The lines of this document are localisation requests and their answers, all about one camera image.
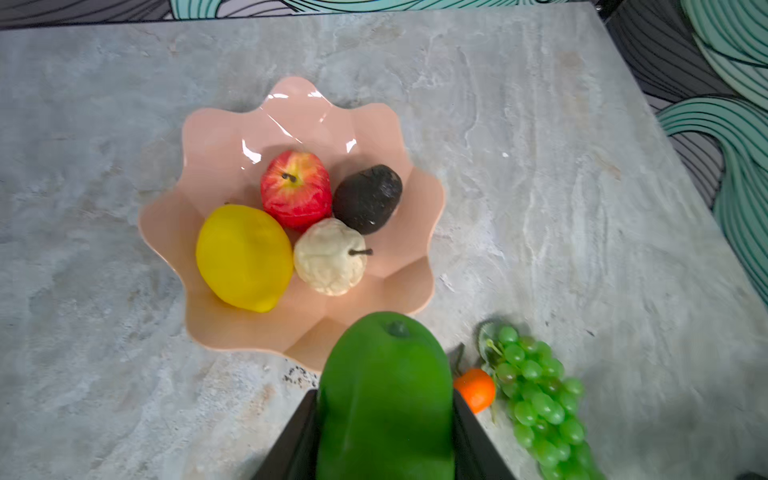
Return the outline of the dark avocado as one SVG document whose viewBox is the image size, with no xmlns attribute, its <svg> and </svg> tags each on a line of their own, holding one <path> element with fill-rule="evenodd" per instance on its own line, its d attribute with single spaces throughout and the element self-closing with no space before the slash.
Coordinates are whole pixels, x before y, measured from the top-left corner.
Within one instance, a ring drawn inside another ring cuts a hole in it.
<svg viewBox="0 0 768 480">
<path fill-rule="evenodd" d="M 400 176 L 378 164 L 346 177 L 336 188 L 332 211 L 336 219 L 362 235 L 380 230 L 397 208 L 403 192 Z"/>
</svg>

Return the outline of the red fake apple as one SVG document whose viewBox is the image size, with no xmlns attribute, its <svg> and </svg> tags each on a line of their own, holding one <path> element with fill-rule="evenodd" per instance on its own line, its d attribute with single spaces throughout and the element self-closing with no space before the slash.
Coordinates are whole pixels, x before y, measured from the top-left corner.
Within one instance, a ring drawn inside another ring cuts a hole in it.
<svg viewBox="0 0 768 480">
<path fill-rule="evenodd" d="M 283 228 L 304 232 L 332 216 L 330 175 L 314 154 L 287 150 L 262 175 L 263 210 Z"/>
</svg>

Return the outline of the yellow lemon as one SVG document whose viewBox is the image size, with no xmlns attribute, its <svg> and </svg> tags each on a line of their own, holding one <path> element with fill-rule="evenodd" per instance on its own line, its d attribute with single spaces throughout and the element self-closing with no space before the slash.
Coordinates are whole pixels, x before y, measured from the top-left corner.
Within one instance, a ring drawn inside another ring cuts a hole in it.
<svg viewBox="0 0 768 480">
<path fill-rule="evenodd" d="M 257 313 L 277 306 L 293 275 L 292 245 L 281 225 L 243 205 L 223 205 L 205 220 L 195 259 L 218 298 Z"/>
</svg>

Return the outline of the green lime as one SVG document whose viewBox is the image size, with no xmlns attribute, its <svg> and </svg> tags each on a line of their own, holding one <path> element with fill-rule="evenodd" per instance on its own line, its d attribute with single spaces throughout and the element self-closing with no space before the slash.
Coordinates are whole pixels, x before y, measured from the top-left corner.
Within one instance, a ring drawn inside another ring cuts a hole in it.
<svg viewBox="0 0 768 480">
<path fill-rule="evenodd" d="M 452 479 L 453 383 L 418 321 L 376 312 L 329 355 L 317 394 L 319 479 Z"/>
</svg>

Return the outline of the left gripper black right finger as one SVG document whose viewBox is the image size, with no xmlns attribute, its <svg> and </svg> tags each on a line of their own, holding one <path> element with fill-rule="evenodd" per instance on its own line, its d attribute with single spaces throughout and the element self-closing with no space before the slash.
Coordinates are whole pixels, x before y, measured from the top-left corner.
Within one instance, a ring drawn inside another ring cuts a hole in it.
<svg viewBox="0 0 768 480">
<path fill-rule="evenodd" d="M 456 480 L 515 480 L 476 415 L 453 391 L 453 448 Z"/>
</svg>

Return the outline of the cream fake garlic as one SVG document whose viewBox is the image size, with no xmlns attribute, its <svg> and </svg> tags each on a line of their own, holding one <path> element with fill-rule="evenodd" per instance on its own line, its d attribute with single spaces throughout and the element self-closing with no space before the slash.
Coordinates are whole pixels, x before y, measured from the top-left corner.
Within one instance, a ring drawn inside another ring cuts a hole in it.
<svg viewBox="0 0 768 480">
<path fill-rule="evenodd" d="M 335 218 L 312 225 L 293 247 L 294 268 L 312 289 L 341 296 L 363 278 L 373 249 L 364 237 Z"/>
</svg>

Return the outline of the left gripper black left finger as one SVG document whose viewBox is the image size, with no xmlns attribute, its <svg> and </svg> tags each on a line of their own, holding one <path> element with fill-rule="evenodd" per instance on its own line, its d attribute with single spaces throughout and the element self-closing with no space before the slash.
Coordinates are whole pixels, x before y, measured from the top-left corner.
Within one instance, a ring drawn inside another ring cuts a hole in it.
<svg viewBox="0 0 768 480">
<path fill-rule="evenodd" d="M 312 389 L 305 394 L 260 467 L 252 475 L 253 480 L 316 478 L 320 440 L 317 393 L 317 389 Z"/>
</svg>

